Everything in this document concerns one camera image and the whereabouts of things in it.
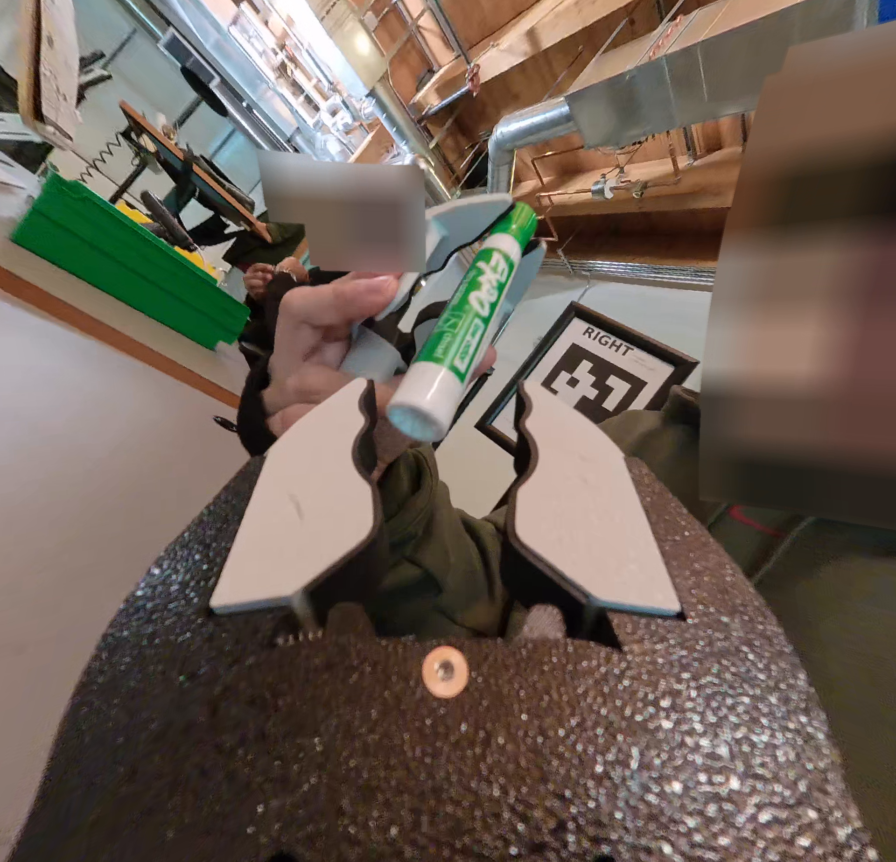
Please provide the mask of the silver round elbow duct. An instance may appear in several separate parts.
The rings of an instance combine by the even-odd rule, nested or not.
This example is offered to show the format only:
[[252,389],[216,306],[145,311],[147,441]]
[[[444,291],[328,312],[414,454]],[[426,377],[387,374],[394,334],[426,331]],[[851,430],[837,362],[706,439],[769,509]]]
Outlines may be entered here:
[[510,193],[518,151],[577,130],[568,102],[562,96],[548,98],[502,118],[487,144],[487,192]]

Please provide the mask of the green dry erase marker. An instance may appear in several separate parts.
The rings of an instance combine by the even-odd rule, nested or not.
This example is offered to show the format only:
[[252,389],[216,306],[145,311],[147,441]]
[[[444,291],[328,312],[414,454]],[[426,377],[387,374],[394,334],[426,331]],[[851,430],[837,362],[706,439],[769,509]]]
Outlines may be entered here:
[[516,279],[539,218],[516,203],[490,230],[386,408],[411,442],[440,442],[497,333],[534,279]]

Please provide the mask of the black floor lamp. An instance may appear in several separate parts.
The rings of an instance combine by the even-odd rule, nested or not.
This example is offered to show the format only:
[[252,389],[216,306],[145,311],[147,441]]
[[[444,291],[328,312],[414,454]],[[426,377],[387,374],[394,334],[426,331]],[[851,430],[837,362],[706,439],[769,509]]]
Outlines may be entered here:
[[204,63],[192,61],[180,66],[181,76],[197,97],[216,115],[227,118],[229,109],[216,91],[218,76]]

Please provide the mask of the silver insulated duct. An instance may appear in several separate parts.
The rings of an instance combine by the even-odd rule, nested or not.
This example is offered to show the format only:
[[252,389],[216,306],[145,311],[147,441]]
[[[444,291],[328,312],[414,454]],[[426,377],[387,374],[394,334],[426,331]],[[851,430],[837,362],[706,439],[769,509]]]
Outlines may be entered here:
[[204,63],[230,123],[259,149],[331,161],[414,158],[434,203],[454,195],[435,142],[392,87],[386,52],[350,0],[117,0],[179,67]]

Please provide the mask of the wooden top standing desk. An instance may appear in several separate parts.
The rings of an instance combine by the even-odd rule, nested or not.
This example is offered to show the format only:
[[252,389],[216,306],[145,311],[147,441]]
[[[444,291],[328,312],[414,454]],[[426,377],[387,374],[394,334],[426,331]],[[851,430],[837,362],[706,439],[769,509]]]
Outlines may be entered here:
[[[180,173],[183,163],[188,158],[185,149],[180,148],[173,140],[167,138],[160,129],[155,128],[125,100],[119,100],[118,106],[128,121],[134,138],[137,140],[149,139],[153,144],[155,159],[161,167],[170,166]],[[212,172],[196,160],[189,163],[189,175],[191,184],[197,188],[199,202],[209,203],[207,208],[217,211],[222,218],[227,218],[242,229],[252,231],[268,244],[273,243],[267,224],[260,221],[237,195],[230,192],[229,184],[218,180]]]

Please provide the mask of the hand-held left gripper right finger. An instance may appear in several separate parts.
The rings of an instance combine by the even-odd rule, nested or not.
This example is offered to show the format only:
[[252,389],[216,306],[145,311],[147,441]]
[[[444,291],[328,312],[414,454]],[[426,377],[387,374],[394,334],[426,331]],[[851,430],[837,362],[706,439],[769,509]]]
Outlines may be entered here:
[[680,618],[678,593],[623,452],[532,380],[518,386],[516,477],[507,494],[503,584],[568,628],[610,612]]

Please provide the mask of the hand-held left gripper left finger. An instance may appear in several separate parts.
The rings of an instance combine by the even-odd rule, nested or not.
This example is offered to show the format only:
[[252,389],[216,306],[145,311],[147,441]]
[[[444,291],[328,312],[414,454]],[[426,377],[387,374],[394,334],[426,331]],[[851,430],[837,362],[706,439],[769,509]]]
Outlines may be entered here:
[[385,518],[373,478],[375,384],[356,378],[267,453],[210,596],[219,617],[291,610],[304,628],[362,604],[385,576]]

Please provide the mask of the person's right hand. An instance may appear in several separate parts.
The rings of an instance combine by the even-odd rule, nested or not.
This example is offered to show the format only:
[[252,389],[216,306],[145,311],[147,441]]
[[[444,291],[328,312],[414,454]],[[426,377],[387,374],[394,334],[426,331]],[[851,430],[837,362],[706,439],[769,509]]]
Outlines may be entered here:
[[353,327],[386,308],[398,288],[396,274],[351,273],[284,296],[263,393],[266,425],[277,438],[351,381],[341,368]]

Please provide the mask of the green plastic bin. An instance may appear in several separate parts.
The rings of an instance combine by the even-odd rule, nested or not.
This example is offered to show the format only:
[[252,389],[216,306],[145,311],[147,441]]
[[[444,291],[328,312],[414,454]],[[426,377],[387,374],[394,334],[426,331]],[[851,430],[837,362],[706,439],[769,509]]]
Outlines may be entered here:
[[84,184],[50,172],[11,241],[185,338],[233,344],[248,308]]

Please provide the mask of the rectangular metal duct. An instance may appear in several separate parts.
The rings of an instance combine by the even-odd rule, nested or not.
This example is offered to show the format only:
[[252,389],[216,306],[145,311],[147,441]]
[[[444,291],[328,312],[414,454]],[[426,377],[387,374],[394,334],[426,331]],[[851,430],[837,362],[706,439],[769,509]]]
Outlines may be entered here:
[[718,0],[671,25],[665,39],[597,56],[566,103],[586,148],[751,111],[791,47],[894,18],[894,0]]

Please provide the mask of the person's torso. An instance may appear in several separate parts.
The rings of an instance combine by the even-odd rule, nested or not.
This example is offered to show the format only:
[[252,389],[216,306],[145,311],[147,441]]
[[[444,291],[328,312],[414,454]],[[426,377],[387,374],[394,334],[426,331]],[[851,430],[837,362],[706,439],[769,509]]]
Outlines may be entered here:
[[799,520],[754,580],[819,695],[875,846],[894,860],[894,532]]

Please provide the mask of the printed instruction sheet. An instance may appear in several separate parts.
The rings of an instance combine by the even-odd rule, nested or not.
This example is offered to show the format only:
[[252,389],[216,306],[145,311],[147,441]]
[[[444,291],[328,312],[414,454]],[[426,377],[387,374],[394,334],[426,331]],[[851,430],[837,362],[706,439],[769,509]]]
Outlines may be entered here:
[[57,149],[74,151],[80,124],[77,114],[79,48],[72,0],[39,0],[39,105],[48,140]]

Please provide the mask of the black framed tag sign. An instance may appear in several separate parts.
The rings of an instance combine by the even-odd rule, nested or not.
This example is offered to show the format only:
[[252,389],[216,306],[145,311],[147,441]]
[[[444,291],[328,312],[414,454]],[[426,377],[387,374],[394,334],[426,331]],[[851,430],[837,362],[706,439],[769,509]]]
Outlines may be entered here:
[[594,424],[629,410],[659,410],[699,360],[621,322],[571,302],[516,368],[476,422],[476,430],[515,451],[516,394],[531,381]]

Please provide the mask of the yellow plastic bin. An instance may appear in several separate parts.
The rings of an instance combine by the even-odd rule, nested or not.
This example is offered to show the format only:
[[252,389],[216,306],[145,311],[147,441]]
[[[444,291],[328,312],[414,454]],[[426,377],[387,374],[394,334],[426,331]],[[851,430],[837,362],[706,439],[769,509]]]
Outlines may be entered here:
[[143,229],[150,231],[153,236],[170,245],[173,250],[184,257],[185,260],[187,260],[194,267],[209,276],[216,285],[220,284],[222,280],[222,272],[208,263],[200,251],[189,251],[179,245],[174,245],[173,243],[171,243],[170,236],[162,225],[151,220],[147,215],[145,215],[140,210],[130,206],[127,202],[119,201],[118,203],[116,203],[116,208],[133,222],[141,225]]

